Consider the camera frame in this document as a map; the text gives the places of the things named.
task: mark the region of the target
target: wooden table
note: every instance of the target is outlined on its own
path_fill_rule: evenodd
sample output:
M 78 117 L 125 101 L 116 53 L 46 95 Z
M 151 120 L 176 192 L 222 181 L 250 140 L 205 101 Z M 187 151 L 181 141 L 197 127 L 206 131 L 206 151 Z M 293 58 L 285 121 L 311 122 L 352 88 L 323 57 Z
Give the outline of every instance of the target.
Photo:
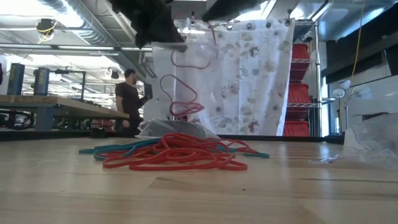
M 0 108 L 37 113 L 36 131 L 51 131 L 54 116 L 116 119 L 119 123 L 129 118 L 115 110 L 57 96 L 0 95 Z
M 398 173 L 312 165 L 341 146 L 250 142 L 247 172 L 105 170 L 78 149 L 131 139 L 2 142 L 0 223 L 397 223 Z

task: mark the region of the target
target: man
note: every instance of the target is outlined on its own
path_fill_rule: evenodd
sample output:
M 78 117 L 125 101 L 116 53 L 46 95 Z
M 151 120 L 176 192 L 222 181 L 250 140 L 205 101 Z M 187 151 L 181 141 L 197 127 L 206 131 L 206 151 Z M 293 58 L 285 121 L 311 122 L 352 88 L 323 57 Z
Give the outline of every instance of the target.
M 144 106 L 148 97 L 138 97 L 137 88 L 133 87 L 138 81 L 137 73 L 133 69 L 124 72 L 125 82 L 116 85 L 116 106 L 119 112 L 130 115 L 129 121 L 123 121 L 123 127 L 129 131 L 137 131 L 142 118 L 139 116 L 138 109 Z

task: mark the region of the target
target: red storage tray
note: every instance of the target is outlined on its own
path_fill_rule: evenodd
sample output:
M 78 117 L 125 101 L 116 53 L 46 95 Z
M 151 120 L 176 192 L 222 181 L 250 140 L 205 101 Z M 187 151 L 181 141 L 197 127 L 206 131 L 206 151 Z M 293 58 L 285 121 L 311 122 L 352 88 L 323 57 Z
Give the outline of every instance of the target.
M 310 126 L 306 121 L 286 121 L 284 136 L 310 137 Z
M 294 44 L 292 59 L 309 60 L 310 55 L 308 54 L 307 44 Z M 290 80 L 292 82 L 301 82 L 309 66 L 310 63 L 308 62 L 292 62 L 292 66 L 290 68 Z
M 290 84 L 288 103 L 311 103 L 310 95 L 308 94 L 307 84 Z M 297 121 L 303 120 L 307 117 L 310 108 L 288 107 L 286 110 L 286 120 Z

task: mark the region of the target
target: shower curtain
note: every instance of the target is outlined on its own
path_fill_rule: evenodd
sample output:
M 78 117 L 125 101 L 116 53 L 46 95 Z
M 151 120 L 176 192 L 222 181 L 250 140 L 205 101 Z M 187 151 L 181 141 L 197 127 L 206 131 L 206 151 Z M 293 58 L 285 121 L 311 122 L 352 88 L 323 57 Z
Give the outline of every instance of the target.
M 216 134 L 281 136 L 295 21 L 245 21 L 214 32 L 203 27 L 197 24 L 202 33 L 188 34 L 187 43 L 215 42 L 220 48 L 222 74 L 214 79 L 221 86 L 212 93 L 220 95 L 207 98 L 221 97 L 221 103 L 191 114 L 188 121 Z

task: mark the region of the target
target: ceiling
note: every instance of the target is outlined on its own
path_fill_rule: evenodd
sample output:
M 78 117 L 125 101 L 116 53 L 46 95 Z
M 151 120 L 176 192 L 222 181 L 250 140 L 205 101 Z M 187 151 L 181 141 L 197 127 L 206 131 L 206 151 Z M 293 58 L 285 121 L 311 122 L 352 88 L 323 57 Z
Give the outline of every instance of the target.
M 109 39 L 107 45 L 128 45 L 134 44 L 134 30 L 130 28 L 129 21 L 121 15 L 115 15 L 108 11 L 105 0 L 57 0 L 67 2 L 71 6 L 79 6 L 79 10 L 88 16 L 89 26 L 95 27 L 103 37 Z M 175 0 L 172 6 L 172 17 L 179 27 L 186 26 L 186 18 L 195 12 L 196 18 L 201 18 L 203 13 L 211 7 L 216 0 Z M 396 1 L 391 0 L 367 0 L 364 22 L 368 22 L 375 16 L 389 9 Z M 291 17 L 306 19 L 309 18 L 320 6 L 323 0 L 276 0 L 274 7 L 269 13 L 269 18 L 287 17 L 287 10 L 294 9 Z M 323 40 L 339 39 L 359 27 L 361 17 L 361 0 L 330 0 L 327 10 L 318 18 L 320 22 L 320 34 Z M 41 18 L 57 19 L 58 24 L 51 40 L 43 44 L 53 45 L 89 45 L 90 41 L 83 38 L 81 30 L 68 27 L 73 22 L 62 20 L 57 11 L 43 7 L 39 0 L 12 0 L 0 7 L 0 42 L 13 44 L 36 44 L 40 36 L 35 29 L 37 21 Z M 54 50 L 22 50 L 22 49 L 0 49 L 0 54 L 6 53 L 15 55 L 13 62 L 26 64 L 26 76 L 24 89 L 31 90 L 31 83 L 34 81 L 33 69 L 39 66 L 46 66 L 51 69 L 71 68 L 88 71 L 88 85 L 86 89 L 88 99 L 94 99 L 96 103 L 109 106 L 109 99 L 114 98 L 114 85 L 123 81 L 123 76 L 118 80 L 112 80 L 109 68 L 121 72 L 131 66 L 138 67 L 140 73 L 147 75 L 150 71 L 140 64 L 139 52 L 128 52 L 122 55 L 109 56 L 99 52 L 87 51 L 54 51 Z M 80 74 L 62 75 L 62 79 L 53 77 L 50 85 L 50 92 L 63 96 L 71 96 L 71 93 L 79 94 L 76 90 L 79 87 L 82 76 Z

